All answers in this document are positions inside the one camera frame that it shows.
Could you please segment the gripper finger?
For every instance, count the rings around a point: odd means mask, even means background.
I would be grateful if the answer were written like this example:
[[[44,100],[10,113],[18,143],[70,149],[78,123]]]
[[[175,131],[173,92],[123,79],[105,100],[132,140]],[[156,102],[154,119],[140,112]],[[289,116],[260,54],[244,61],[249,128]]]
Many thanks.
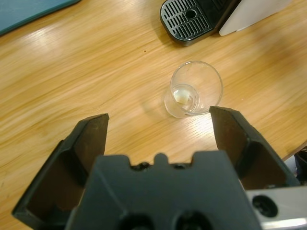
[[[105,152],[108,121],[108,114],[85,118],[58,143],[12,210],[17,220],[34,230],[65,229]]]
[[[211,106],[216,145],[224,150],[246,190],[299,186],[262,134],[236,110]]]

